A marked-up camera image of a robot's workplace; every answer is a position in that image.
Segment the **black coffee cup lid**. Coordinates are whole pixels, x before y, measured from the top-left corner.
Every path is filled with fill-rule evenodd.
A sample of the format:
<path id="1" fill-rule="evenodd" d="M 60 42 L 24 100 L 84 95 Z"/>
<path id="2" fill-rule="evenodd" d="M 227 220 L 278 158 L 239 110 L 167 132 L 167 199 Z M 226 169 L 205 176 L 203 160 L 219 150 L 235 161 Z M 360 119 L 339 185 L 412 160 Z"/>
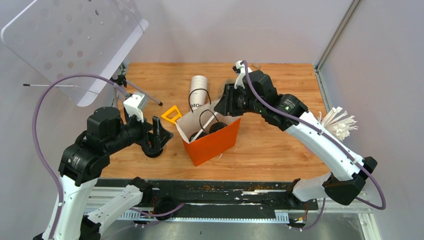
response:
<path id="1" fill-rule="evenodd" d="M 215 133 L 225 127 L 227 127 L 228 125 L 224 122 L 216 122 L 214 124 L 211 125 L 211 127 L 209 128 L 209 134 Z"/>

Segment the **orange paper bag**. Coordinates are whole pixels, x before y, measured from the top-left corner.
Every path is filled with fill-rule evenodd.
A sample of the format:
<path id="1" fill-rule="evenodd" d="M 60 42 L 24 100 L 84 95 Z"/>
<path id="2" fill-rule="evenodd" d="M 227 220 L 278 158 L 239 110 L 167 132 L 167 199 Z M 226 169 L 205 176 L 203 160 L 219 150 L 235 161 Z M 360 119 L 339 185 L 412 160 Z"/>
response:
<path id="1" fill-rule="evenodd" d="M 241 124 L 240 117 L 223 116 L 217 112 L 219 122 L 227 124 L 227 127 L 217 132 L 208 134 L 193 142 L 189 142 L 190 136 L 200 128 L 199 115 L 203 110 L 214 111 L 218 102 L 212 101 L 208 95 L 208 102 L 202 107 L 191 112 L 189 110 L 176 122 L 176 128 L 181 136 L 183 146 L 194 166 L 199 166 L 212 158 L 224 153 L 236 144 Z"/>

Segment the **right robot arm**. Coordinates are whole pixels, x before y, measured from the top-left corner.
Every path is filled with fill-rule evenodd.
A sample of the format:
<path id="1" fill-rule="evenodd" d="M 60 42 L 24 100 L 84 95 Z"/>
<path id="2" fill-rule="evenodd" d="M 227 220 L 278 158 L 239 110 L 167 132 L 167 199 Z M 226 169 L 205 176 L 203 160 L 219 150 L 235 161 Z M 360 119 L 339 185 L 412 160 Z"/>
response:
<path id="1" fill-rule="evenodd" d="M 303 102 L 292 94 L 279 94 L 271 77 L 260 70 L 244 76 L 241 86 L 225 84 L 214 111 L 231 117 L 259 114 L 268 124 L 298 139 L 327 165 L 327 174 L 292 182 L 285 195 L 286 204 L 292 209 L 315 198 L 350 205 L 359 198 L 378 164 L 373 157 L 362 157 L 343 146 Z"/>

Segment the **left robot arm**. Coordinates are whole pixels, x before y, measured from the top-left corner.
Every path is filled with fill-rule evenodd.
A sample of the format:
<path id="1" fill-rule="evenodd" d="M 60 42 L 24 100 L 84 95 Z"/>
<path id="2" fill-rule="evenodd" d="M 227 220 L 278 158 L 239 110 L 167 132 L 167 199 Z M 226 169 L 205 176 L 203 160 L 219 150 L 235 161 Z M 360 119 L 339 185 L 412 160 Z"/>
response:
<path id="1" fill-rule="evenodd" d="M 87 129 L 67 147 L 58 168 L 63 199 L 58 201 L 60 215 L 53 215 L 38 240 L 98 240 L 105 230 L 131 207 L 149 206 L 153 186 L 136 177 L 112 200 L 85 214 L 86 204 L 110 156 L 137 144 L 147 157 L 158 157 L 173 138 L 157 116 L 152 123 L 128 117 L 124 123 L 120 111 L 101 107 L 87 119 Z"/>

